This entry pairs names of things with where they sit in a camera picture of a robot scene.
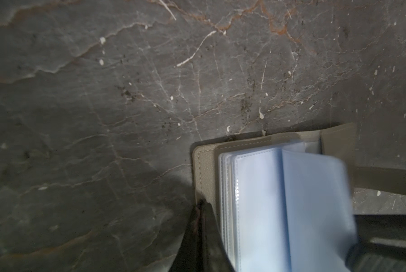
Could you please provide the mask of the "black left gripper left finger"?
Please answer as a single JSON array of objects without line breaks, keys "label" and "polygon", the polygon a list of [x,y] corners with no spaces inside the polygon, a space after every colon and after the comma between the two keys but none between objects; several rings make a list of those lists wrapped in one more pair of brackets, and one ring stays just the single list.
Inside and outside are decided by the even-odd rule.
[{"label": "black left gripper left finger", "polygon": [[233,272],[213,207],[200,200],[192,209],[170,272]]}]

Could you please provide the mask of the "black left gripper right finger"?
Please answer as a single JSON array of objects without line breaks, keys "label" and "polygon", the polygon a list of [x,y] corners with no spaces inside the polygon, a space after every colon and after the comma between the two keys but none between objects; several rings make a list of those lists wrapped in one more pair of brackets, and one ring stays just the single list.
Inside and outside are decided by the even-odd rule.
[{"label": "black left gripper right finger", "polygon": [[349,271],[406,272],[406,247],[372,241],[406,241],[406,214],[356,215],[355,222],[360,239],[345,259]]}]

